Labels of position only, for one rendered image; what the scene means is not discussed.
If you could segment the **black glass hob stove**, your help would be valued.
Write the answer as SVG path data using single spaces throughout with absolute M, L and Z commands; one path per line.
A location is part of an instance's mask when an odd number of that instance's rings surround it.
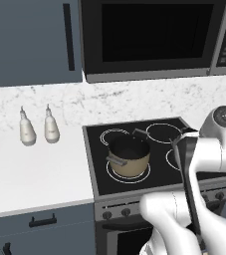
M 148 135 L 143 136 L 150 144 L 148 167 L 137 177 L 122 177 L 112 170 L 107 161 L 109 143 L 119 135 L 132 134 L 135 128 L 148 132 Z M 96 224 L 100 222 L 147 222 L 139 210 L 144 195 L 184 189 L 172 142 L 187 132 L 196 134 L 199 130 L 191 128 L 182 118 L 85 127 L 85 144 L 95 196 L 95 231 Z M 201 171 L 196 176 L 206 207 L 223 217 L 221 213 L 226 202 L 226 172 Z M 218 200 L 215 195 L 221 191 L 224 198 Z M 121 215 L 125 208 L 130 209 L 128 217 Z M 109 220 L 103 219 L 106 211 L 113 215 Z M 208 255 L 203 241 L 199 242 L 199 246 L 202 255 Z

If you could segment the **tan cooking pot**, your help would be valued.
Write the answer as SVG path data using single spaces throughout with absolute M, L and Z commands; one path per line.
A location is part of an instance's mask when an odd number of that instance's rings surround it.
M 135 128 L 132 134 L 122 134 L 109 143 L 107 161 L 122 177 L 137 177 L 145 172 L 150 158 L 150 144 L 143 138 L 147 131 Z

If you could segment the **white bottle with spout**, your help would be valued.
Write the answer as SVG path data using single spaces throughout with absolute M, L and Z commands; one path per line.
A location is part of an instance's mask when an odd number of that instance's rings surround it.
M 24 109 L 20 110 L 20 141 L 26 146 L 36 143 L 37 135 Z
M 45 117 L 45 139 L 48 143 L 56 143 L 60 139 L 60 132 L 50 107 L 46 108 Z

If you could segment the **black microwave oven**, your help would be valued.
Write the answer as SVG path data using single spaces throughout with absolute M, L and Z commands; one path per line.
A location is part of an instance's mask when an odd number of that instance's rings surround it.
M 217 41 L 215 44 L 215 50 L 212 55 L 211 64 L 208 68 L 142 71 L 142 72 L 109 73 L 109 74 L 87 74 L 85 72 L 81 0 L 79 0 L 79 3 L 80 3 L 80 18 L 81 18 L 80 26 L 82 31 L 83 69 L 84 69 L 86 79 L 89 83 L 124 82 L 124 81 L 140 81 L 140 80 L 153 80 L 153 79 L 175 79 L 175 78 L 209 77 L 209 76 L 226 75 L 226 7 L 223 14 L 222 22 L 220 25 Z

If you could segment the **blue-grey drawer front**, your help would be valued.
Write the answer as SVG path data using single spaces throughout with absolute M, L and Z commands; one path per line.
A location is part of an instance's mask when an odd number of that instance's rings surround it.
M 52 225 L 29 227 L 32 217 L 36 220 L 51 218 L 55 214 L 57 223 Z M 33 230 L 84 223 L 94 220 L 94 205 L 92 203 L 62 207 L 51 210 L 24 213 L 0 217 L 0 237 L 19 234 Z

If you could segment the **black microwave door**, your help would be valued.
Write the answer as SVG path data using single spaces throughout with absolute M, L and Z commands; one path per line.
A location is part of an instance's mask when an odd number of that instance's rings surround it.
M 85 72 L 202 69 L 226 0 L 81 0 Z

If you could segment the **black oven door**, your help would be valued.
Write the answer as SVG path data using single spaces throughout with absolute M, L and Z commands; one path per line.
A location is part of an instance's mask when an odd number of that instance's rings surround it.
M 104 223 L 96 224 L 97 255 L 138 255 L 141 248 L 149 240 L 153 227 L 131 231 L 115 231 L 103 229 Z

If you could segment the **blue-grey base cupboard door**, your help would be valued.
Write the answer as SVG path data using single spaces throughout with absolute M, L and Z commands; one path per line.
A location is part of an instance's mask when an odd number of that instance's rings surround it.
M 96 255 L 93 229 L 86 224 L 0 237 L 12 255 Z

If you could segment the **blue-grey wall cupboard door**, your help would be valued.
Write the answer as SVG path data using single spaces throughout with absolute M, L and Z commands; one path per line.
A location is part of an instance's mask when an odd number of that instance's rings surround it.
M 74 71 L 68 65 L 64 3 L 71 8 Z M 0 0 L 0 87 L 82 80 L 78 0 Z

